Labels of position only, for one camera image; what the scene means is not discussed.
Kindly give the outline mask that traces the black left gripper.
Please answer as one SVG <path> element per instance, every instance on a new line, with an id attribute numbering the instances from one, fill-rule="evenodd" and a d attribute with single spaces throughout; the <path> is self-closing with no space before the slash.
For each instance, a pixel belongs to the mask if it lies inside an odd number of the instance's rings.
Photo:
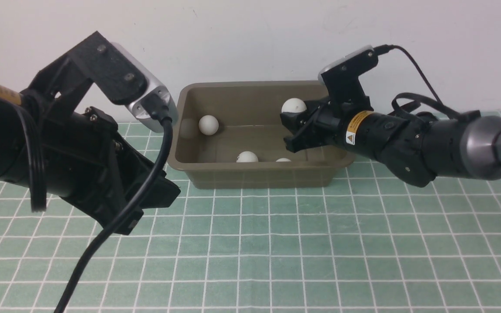
<path id="1" fill-rule="evenodd" d="M 31 209 L 45 211 L 48 193 L 81 210 L 103 229 L 128 235 L 143 209 L 170 206 L 180 188 L 167 180 L 165 156 L 151 162 L 119 134 L 100 109 L 45 113 L 25 120 Z"/>

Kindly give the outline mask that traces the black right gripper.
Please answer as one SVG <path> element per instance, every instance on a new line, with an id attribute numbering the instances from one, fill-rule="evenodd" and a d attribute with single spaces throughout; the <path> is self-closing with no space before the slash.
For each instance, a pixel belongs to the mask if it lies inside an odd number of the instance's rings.
<path id="1" fill-rule="evenodd" d="M 291 136 L 284 137 L 288 151 L 296 154 L 314 143 L 334 145 L 376 159 L 377 144 L 373 136 L 377 113 L 372 107 L 334 102 L 306 102 L 306 106 L 307 111 L 300 113 L 280 113 L 282 125 L 291 133 Z"/>

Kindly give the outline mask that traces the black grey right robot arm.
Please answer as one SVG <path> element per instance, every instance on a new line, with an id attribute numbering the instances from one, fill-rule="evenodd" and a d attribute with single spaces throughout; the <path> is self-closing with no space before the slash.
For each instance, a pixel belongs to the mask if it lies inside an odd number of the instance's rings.
<path id="1" fill-rule="evenodd" d="M 379 162 L 417 187 L 437 177 L 501 179 L 501 117 L 470 111 L 440 120 L 430 112 L 381 114 L 351 103 L 304 104 L 302 111 L 280 114 L 291 133 L 286 149 L 293 153 L 332 145 Z"/>

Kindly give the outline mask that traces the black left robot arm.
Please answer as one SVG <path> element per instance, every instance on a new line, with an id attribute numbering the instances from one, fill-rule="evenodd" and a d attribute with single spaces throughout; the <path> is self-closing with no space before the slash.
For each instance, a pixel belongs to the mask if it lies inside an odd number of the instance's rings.
<path id="1" fill-rule="evenodd" d="M 41 140 L 46 191 L 107 226 L 135 196 L 153 162 L 119 134 L 109 115 L 72 113 Z M 15 106 L 0 97 L 0 181 L 29 187 L 26 139 Z"/>

